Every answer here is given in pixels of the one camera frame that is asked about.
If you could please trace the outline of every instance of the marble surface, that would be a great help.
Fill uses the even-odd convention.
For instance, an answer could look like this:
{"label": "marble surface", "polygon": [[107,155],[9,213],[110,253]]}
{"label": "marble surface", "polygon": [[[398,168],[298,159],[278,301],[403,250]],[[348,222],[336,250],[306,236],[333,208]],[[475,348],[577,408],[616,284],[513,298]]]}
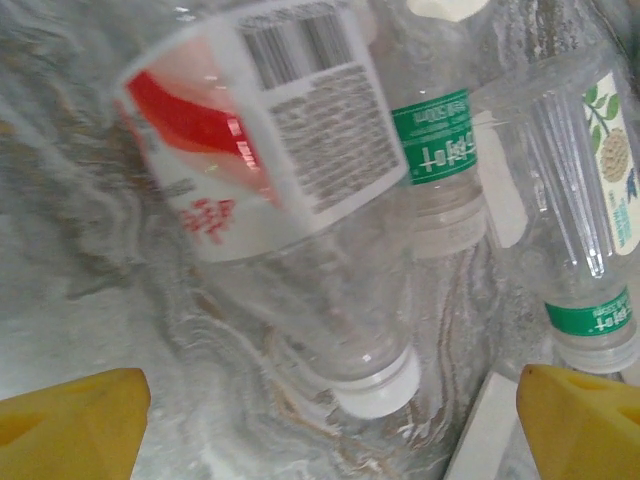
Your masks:
{"label": "marble surface", "polygon": [[[0,398],[141,367],[153,401],[135,480],[442,478],[491,366],[553,361],[541,304],[486,241],[417,265],[420,391],[395,415],[350,418],[277,332],[200,288],[130,137],[86,86],[100,75],[74,30],[87,8],[0,1]],[[491,8],[469,22],[485,82],[615,23],[582,1]],[[531,466],[522,440],[501,478],[528,478],[513,473]]]}

